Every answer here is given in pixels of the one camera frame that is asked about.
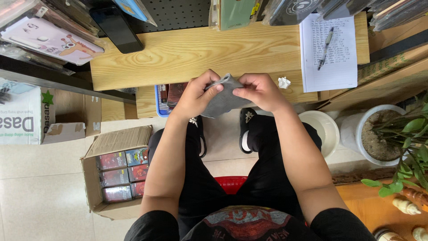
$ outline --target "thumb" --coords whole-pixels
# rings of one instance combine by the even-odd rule
[[[224,87],[222,84],[216,84],[214,86],[211,86],[200,98],[204,103],[208,104],[210,100],[214,98],[214,96],[216,96],[220,91],[223,90],[223,88]]]
[[[236,88],[233,90],[233,95],[236,95],[238,97],[251,100],[254,102],[256,99],[257,93],[254,90],[249,90],[246,88]]]

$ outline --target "white tile floor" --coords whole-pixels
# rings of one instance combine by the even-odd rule
[[[213,176],[247,175],[257,153],[239,150],[239,110],[204,119],[208,153],[203,161]],[[102,133],[151,124],[166,118],[103,122]],[[86,204],[79,158],[93,137],[50,145],[0,146],[0,241],[119,241],[135,221],[91,214]],[[339,147],[326,160],[333,172],[371,169],[363,156]]]

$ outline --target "soil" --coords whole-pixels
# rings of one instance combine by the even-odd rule
[[[371,157],[384,162],[393,161],[400,157],[400,149],[398,147],[389,146],[385,139],[377,136],[372,130],[373,125],[380,124],[400,115],[396,111],[382,110],[372,114],[364,123],[361,140],[364,149]]]

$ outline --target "pen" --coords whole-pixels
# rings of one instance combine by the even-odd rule
[[[322,55],[320,63],[318,64],[318,70],[320,70],[320,68],[324,65],[325,57],[327,56],[328,45],[330,44],[331,37],[333,36],[333,29],[334,27],[331,27],[330,32],[328,32],[327,39],[325,40],[324,53]]]

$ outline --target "blue plastic basket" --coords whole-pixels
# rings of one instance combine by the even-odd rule
[[[166,103],[161,102],[161,91],[158,89],[158,85],[155,85],[155,96],[156,96],[156,112],[160,117],[168,117],[171,111],[169,110]]]

